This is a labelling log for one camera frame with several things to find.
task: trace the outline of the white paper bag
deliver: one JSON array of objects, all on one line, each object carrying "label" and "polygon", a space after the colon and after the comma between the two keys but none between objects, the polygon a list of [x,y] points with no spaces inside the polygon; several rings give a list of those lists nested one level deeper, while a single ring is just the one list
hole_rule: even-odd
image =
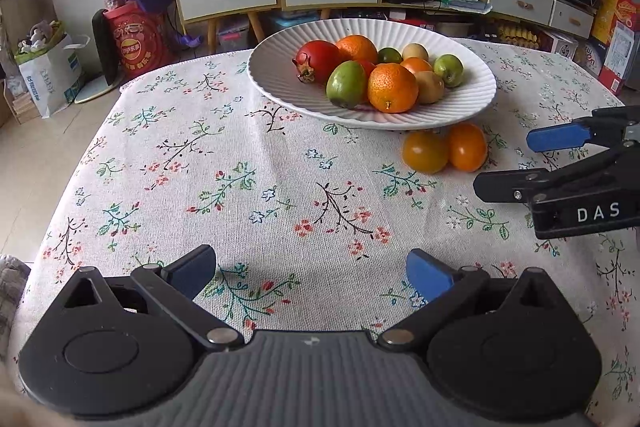
[{"label": "white paper bag", "polygon": [[49,118],[67,107],[82,87],[82,67],[75,50],[89,43],[89,37],[83,37],[84,44],[73,44],[71,37],[65,35],[44,55],[20,64],[20,73],[41,117]]}]

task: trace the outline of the yellow fruit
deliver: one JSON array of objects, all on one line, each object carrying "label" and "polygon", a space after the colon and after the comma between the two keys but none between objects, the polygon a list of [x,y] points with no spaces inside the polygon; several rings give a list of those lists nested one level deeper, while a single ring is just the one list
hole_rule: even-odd
[{"label": "yellow fruit", "polygon": [[402,58],[407,60],[411,57],[421,58],[422,60],[429,61],[429,54],[427,50],[424,49],[424,46],[421,44],[417,44],[416,42],[412,42],[411,44],[407,44],[402,50]]},{"label": "yellow fruit", "polygon": [[444,81],[433,71],[418,71],[418,103],[435,103],[444,96]]}]

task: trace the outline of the table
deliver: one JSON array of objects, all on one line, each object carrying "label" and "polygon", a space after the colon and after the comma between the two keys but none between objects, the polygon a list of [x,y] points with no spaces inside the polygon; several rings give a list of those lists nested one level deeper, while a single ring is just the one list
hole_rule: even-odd
[{"label": "table", "polygon": [[[587,73],[559,55],[460,42],[497,80],[474,119],[488,140],[485,169],[556,169],[599,149],[532,153],[525,143],[529,129],[620,105]],[[207,243],[219,270],[196,302],[246,337],[255,328],[375,335],[425,304],[404,273],[407,253],[422,248],[492,277],[543,267],[602,353],[588,414],[604,422],[637,408],[631,231],[538,240],[526,206],[475,197],[474,174],[405,166],[404,132],[303,118],[260,96],[248,55],[190,60],[124,86],[43,240],[12,332],[15,360],[80,266],[124,275]]]}]

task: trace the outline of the plastic container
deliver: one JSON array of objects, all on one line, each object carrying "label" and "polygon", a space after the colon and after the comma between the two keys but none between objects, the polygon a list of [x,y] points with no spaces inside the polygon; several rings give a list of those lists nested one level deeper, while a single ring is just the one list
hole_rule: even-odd
[{"label": "plastic container", "polygon": [[136,78],[172,60],[162,37],[162,16],[145,13],[135,2],[104,12],[126,77]]},{"label": "plastic container", "polygon": [[222,52],[238,52],[248,50],[249,19],[246,16],[229,18],[218,28],[218,41]]},{"label": "plastic container", "polygon": [[266,24],[269,33],[274,34],[281,30],[285,30],[286,28],[291,28],[292,26],[298,26],[299,24],[313,22],[320,19],[317,10],[313,10],[312,12],[301,12],[295,17],[291,17],[289,15],[290,13],[291,12],[275,12],[269,14]]}]

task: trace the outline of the fruit bowl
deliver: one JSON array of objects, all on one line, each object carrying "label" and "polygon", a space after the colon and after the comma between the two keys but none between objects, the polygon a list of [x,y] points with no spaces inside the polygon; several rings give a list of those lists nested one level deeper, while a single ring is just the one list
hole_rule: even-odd
[{"label": "fruit bowl", "polygon": [[[306,42],[336,42],[347,35],[364,35],[377,49],[402,50],[411,42],[423,45],[433,62],[440,55],[456,55],[465,68],[462,86],[449,89],[443,99],[415,105],[408,112],[387,114],[370,105],[346,109],[327,99],[322,84],[303,84],[291,59]],[[328,19],[292,26],[264,39],[252,51],[247,72],[267,98],[302,115],[352,127],[373,129],[428,129],[471,118],[494,99],[496,84],[489,67],[472,51],[438,33],[416,26],[376,19]]]}]

